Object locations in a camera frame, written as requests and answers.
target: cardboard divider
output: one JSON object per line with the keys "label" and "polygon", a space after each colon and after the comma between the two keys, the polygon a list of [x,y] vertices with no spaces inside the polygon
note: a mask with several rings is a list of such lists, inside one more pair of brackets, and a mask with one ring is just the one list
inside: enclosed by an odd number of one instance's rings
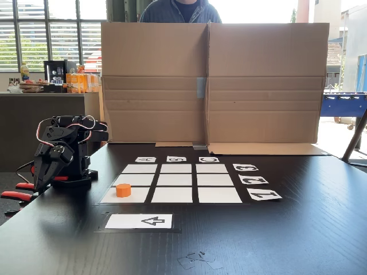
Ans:
{"label": "cardboard divider", "polygon": [[208,150],[217,155],[328,155],[309,143],[211,143]]}
{"label": "cardboard divider", "polygon": [[104,77],[104,95],[114,142],[205,140],[195,77]]}
{"label": "cardboard divider", "polygon": [[223,154],[236,144],[248,151],[243,144],[317,141],[329,24],[101,28],[112,142],[230,144]]}

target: white card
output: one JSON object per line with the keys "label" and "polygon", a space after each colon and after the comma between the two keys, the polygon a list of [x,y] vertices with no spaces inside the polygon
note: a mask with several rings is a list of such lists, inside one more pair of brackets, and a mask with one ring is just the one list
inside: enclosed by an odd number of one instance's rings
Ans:
{"label": "white card", "polygon": [[268,183],[262,176],[241,176],[239,175],[241,183],[243,184],[265,184]]}
{"label": "white card", "polygon": [[227,168],[224,164],[196,164],[197,173],[211,173],[211,174],[227,174]]}
{"label": "white card", "polygon": [[191,164],[162,164],[161,173],[191,173]]}
{"label": "white card", "polygon": [[228,174],[198,174],[198,186],[233,186]]}
{"label": "white card", "polygon": [[258,171],[259,169],[256,166],[251,164],[234,164],[233,165],[236,171]]}
{"label": "white card", "polygon": [[200,157],[199,158],[199,162],[203,162],[203,163],[210,163],[210,162],[219,162],[218,158],[214,158],[214,157]]}
{"label": "white card", "polygon": [[156,169],[157,164],[129,164],[122,174],[154,174]]}
{"label": "white card", "polygon": [[104,228],[172,228],[172,214],[112,214]]}
{"label": "white card", "polygon": [[167,162],[185,162],[186,158],[184,156],[168,156]]}
{"label": "white card", "polygon": [[201,203],[241,203],[241,199],[233,187],[199,187]]}
{"label": "white card", "polygon": [[157,186],[191,186],[192,184],[191,174],[160,174]]}
{"label": "white card", "polygon": [[101,203],[143,203],[148,195],[149,187],[132,187],[131,195],[126,198],[116,196],[116,187],[111,187]]}
{"label": "white card", "polygon": [[140,156],[136,159],[135,162],[155,162],[157,158],[153,156]]}
{"label": "white card", "polygon": [[113,186],[127,183],[131,186],[150,186],[154,174],[121,174],[113,183]]}
{"label": "white card", "polygon": [[156,187],[151,202],[192,203],[191,187]]}
{"label": "white card", "polygon": [[273,190],[247,188],[247,191],[250,194],[251,198],[256,201],[267,201],[269,199],[281,199],[282,198]]}

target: window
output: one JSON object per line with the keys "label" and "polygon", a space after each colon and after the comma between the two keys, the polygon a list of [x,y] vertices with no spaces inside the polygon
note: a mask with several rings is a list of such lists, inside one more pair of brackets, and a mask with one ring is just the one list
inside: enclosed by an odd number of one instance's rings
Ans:
{"label": "window", "polygon": [[0,72],[43,72],[45,60],[70,60],[101,72],[106,0],[0,0]]}
{"label": "window", "polygon": [[21,22],[19,32],[22,60],[31,72],[43,72],[44,60],[48,59],[45,23]]}
{"label": "window", "polygon": [[81,41],[83,44],[83,60],[86,72],[100,72],[101,56],[101,24],[82,23]]}
{"label": "window", "polygon": [[17,72],[18,59],[13,23],[0,23],[0,72]]}
{"label": "window", "polygon": [[52,59],[67,59],[79,63],[76,23],[51,23],[50,33]]}

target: orange game piece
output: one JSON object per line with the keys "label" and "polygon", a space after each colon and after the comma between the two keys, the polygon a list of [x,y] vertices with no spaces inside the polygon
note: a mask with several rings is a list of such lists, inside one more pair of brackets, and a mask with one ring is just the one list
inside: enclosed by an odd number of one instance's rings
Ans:
{"label": "orange game piece", "polygon": [[125,198],[131,195],[130,184],[119,184],[116,186],[116,196],[119,198]]}

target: dark table surface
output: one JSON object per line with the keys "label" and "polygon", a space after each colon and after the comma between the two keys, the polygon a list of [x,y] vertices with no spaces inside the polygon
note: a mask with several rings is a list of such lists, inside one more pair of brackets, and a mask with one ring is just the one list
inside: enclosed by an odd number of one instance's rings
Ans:
{"label": "dark table surface", "polygon": [[[257,166],[254,175],[269,181],[278,201],[252,201],[234,181],[241,205],[99,205],[137,156],[156,156],[159,166],[167,156],[198,163],[209,153],[105,146],[92,156],[99,180],[89,191],[51,188],[0,227],[0,274],[367,274],[367,174],[337,158],[219,156],[232,180],[233,163]],[[94,233],[106,212],[174,213],[182,231]],[[191,251],[212,253],[224,268],[198,262],[184,270],[177,258]]]}

